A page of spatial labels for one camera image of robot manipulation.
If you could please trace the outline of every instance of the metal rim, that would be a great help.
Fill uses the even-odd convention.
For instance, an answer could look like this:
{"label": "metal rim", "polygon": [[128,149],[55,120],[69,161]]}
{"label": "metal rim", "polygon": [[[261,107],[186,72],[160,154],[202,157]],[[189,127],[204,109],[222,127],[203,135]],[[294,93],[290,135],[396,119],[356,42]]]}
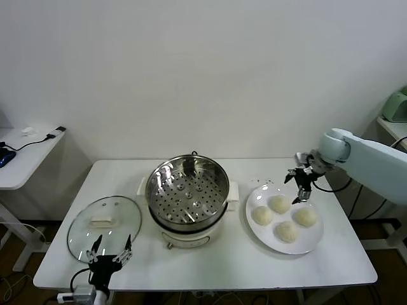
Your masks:
{"label": "metal rim", "polygon": [[226,206],[225,209],[222,211],[221,215],[211,224],[209,224],[207,227],[203,227],[201,229],[196,229],[196,230],[191,230],[191,231],[178,231],[175,229],[172,229],[171,227],[167,227],[165,224],[163,224],[162,222],[160,222],[157,217],[154,215],[154,213],[151,211],[150,207],[148,208],[151,217],[153,218],[153,220],[163,229],[170,231],[172,233],[176,233],[176,234],[182,234],[182,235],[188,235],[188,234],[196,234],[196,233],[200,233],[203,232],[205,230],[208,230],[210,227],[214,226],[215,224],[217,224],[221,218],[223,217],[224,213],[226,212],[226,210],[228,209],[228,202],[226,202]]}
{"label": "metal rim", "polygon": [[[219,185],[216,185],[214,183],[214,185],[213,185],[214,193],[217,193],[216,196],[219,196],[219,197],[218,198],[213,197],[211,199],[211,201],[214,200],[214,199],[217,199],[218,209],[213,211],[213,214],[210,215],[209,217],[206,217],[204,219],[198,219],[197,218],[193,222],[186,222],[185,220],[183,220],[185,222],[177,222],[177,221],[173,221],[171,218],[166,219],[165,217],[160,216],[160,213],[156,212],[156,207],[155,207],[156,203],[152,201],[153,199],[152,199],[151,194],[150,194],[151,184],[154,183],[153,179],[156,179],[156,176],[158,175],[157,173],[159,173],[162,170],[162,168],[164,168],[165,166],[168,166],[168,167],[172,168],[172,164],[170,165],[170,163],[175,163],[175,162],[177,162],[179,160],[182,161],[184,159],[186,159],[186,160],[188,160],[188,159],[203,160],[204,163],[208,163],[208,164],[211,164],[211,165],[215,166],[216,170],[220,173],[220,176],[222,177],[223,187],[224,187],[221,190],[221,191],[224,191],[224,193],[221,193],[221,191],[217,192],[217,190],[219,189]],[[226,207],[227,207],[226,199],[227,199],[227,196],[228,196],[229,187],[230,187],[229,179],[228,179],[228,176],[227,176],[225,170],[223,169],[223,167],[218,162],[214,161],[213,159],[210,159],[210,158],[205,157],[205,156],[197,155],[196,152],[194,151],[192,154],[183,154],[183,155],[180,155],[180,156],[176,156],[174,158],[171,158],[171,159],[159,164],[156,167],[156,169],[148,177],[148,180],[146,182],[145,194],[146,194],[146,200],[147,200],[148,205],[149,205],[150,214],[153,215],[153,219],[159,225],[163,226],[166,229],[169,229],[169,226],[173,226],[173,228],[172,228],[173,232],[177,232],[177,233],[185,232],[186,234],[190,234],[190,232],[192,232],[192,231],[199,232],[199,231],[203,231],[203,230],[207,229],[214,222],[217,222],[217,219],[220,219],[223,216],[224,212],[226,211]]]}
{"label": "metal rim", "polygon": [[137,202],[135,202],[133,199],[131,199],[131,198],[129,198],[129,197],[120,196],[120,195],[117,195],[117,196],[106,196],[106,197],[100,198],[100,199],[98,199],[98,200],[95,200],[95,201],[89,203],[89,204],[88,204],[85,208],[83,208],[78,214],[76,214],[74,220],[72,220],[71,224],[69,225],[68,232],[67,232],[67,234],[66,234],[66,247],[68,248],[69,253],[70,253],[78,262],[82,262],[83,264],[87,264],[87,262],[83,262],[83,261],[79,260],[78,258],[76,258],[76,256],[72,253],[71,249],[69,248],[69,232],[71,231],[72,225],[75,223],[76,219],[78,219],[79,215],[80,215],[83,211],[85,211],[90,205],[93,205],[94,203],[96,203],[96,202],[98,202],[98,201],[100,201],[100,200],[104,200],[104,199],[108,199],[108,198],[117,198],[117,197],[119,197],[119,198],[125,198],[125,199],[130,200],[132,203],[134,203],[135,207],[138,209],[138,211],[139,211],[139,213],[140,213],[140,225],[139,225],[139,228],[138,228],[137,232],[134,234],[134,237],[132,238],[132,244],[133,244],[135,238],[139,235],[139,232],[140,232],[140,229],[141,229],[141,226],[142,226],[142,214],[141,214],[141,209],[140,209],[139,205],[137,204]]}

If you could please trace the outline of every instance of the floor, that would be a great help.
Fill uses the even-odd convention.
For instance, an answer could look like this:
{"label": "floor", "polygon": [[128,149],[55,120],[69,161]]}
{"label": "floor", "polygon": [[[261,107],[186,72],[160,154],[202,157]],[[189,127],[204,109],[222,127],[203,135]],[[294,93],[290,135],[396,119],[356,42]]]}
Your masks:
{"label": "floor", "polygon": [[[45,231],[48,240],[52,240],[57,232],[58,226],[49,226]],[[358,223],[354,224],[354,229],[359,238],[384,238],[385,232],[381,226],[376,223]],[[6,232],[3,226],[0,226],[0,237]],[[16,237],[11,236],[0,250],[0,276],[4,277],[11,274],[12,266],[22,251],[24,244]],[[383,304],[383,305],[404,305],[407,304],[407,266],[398,256],[398,253],[393,250],[380,250],[368,252],[368,255],[378,273],[378,282],[374,285],[380,295],[380,300],[375,294],[375,289],[372,286],[350,287],[337,295],[334,299],[327,302],[327,305],[353,305],[353,304]],[[35,275],[39,267],[43,254],[34,254],[25,269],[25,272],[32,277]],[[13,284],[21,275],[16,274],[8,278],[8,281]],[[17,294],[16,298],[7,302],[9,305],[31,304],[42,305],[43,301],[55,294],[53,290],[38,289],[32,284],[32,280],[27,280],[24,286],[24,280],[15,285],[13,295]],[[7,284],[4,281],[0,282],[0,304],[4,304],[1,299],[2,295],[7,291]],[[311,294],[312,290],[305,291],[306,295]],[[119,293],[116,294],[113,300],[113,305],[131,304],[131,305],[210,305],[210,304],[241,304],[236,296],[242,301],[243,305],[265,305],[268,296],[268,304],[273,305],[288,305],[297,304],[296,292],[292,290],[279,290],[269,292],[238,292],[236,295],[223,292],[212,296],[203,296],[196,298],[191,293],[164,293],[164,294],[145,294],[145,293]]]}

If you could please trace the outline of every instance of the white table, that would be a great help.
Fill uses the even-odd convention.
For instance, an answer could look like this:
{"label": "white table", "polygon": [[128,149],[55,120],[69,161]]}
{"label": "white table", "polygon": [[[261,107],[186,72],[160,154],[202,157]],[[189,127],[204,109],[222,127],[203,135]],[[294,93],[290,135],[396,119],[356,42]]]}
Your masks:
{"label": "white table", "polygon": [[[393,123],[378,117],[378,123],[396,140],[407,136],[407,123]],[[407,149],[407,139],[403,140],[400,145]]]}
{"label": "white table", "polygon": [[[6,144],[18,149],[24,144],[43,140],[46,134],[46,132],[38,132],[35,135],[24,137],[19,129],[0,128],[0,141],[4,141]],[[54,139],[27,146],[21,151],[18,151],[14,159],[0,168],[0,190],[12,191],[22,187],[46,158],[48,153],[57,145],[63,134],[64,133],[60,134]],[[25,226],[20,225],[20,221],[1,204],[1,200],[0,222],[13,223],[4,224],[8,228],[8,232],[1,239],[0,248],[10,237],[11,232],[26,243],[23,252],[13,267],[14,271],[24,270],[31,253],[46,252],[48,245],[40,241],[39,233],[32,233]]]}
{"label": "white table", "polygon": [[[224,215],[224,227],[213,243],[196,249],[168,250],[137,186],[161,161],[98,161],[92,167],[35,277],[41,288],[69,287],[72,275],[86,265],[67,249],[67,232],[75,216],[91,202],[122,195],[138,202],[142,226],[132,246],[133,257],[115,273],[109,288],[115,291],[246,290],[340,287],[373,283],[377,274],[335,195],[314,191],[312,200],[325,223],[318,247],[306,255],[284,255],[264,246],[250,231],[244,205],[249,193],[269,180],[281,184],[292,159],[220,159],[230,180],[238,182],[240,206]],[[321,187],[329,188],[321,178]],[[295,182],[290,186],[296,190]],[[87,274],[76,283],[86,283]],[[339,289],[316,294],[321,301]]]}

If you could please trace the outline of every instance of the steamed bun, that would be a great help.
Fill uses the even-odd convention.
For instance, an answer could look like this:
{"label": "steamed bun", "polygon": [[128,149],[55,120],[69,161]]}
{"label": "steamed bun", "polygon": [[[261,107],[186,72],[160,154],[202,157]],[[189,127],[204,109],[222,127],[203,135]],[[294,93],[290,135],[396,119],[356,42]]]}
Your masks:
{"label": "steamed bun", "polygon": [[252,218],[260,226],[267,226],[273,219],[273,213],[268,207],[257,207],[252,213]]}
{"label": "steamed bun", "polygon": [[279,214],[284,214],[291,208],[291,202],[287,197],[277,195],[270,200],[270,208]]}
{"label": "steamed bun", "polygon": [[275,233],[278,238],[286,243],[293,243],[298,239],[300,232],[292,221],[281,222],[275,227]]}
{"label": "steamed bun", "polygon": [[301,208],[294,214],[294,220],[305,227],[312,227],[318,221],[318,215],[312,208]]}

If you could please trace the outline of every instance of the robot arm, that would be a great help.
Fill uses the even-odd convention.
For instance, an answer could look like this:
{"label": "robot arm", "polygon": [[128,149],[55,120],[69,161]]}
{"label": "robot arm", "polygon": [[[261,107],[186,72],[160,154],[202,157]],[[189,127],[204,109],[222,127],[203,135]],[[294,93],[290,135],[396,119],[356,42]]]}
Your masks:
{"label": "robot arm", "polygon": [[318,150],[298,153],[296,161],[299,167],[286,177],[299,187],[294,203],[309,199],[311,183],[337,166],[385,199],[407,205],[407,154],[389,146],[334,128],[322,136]]}

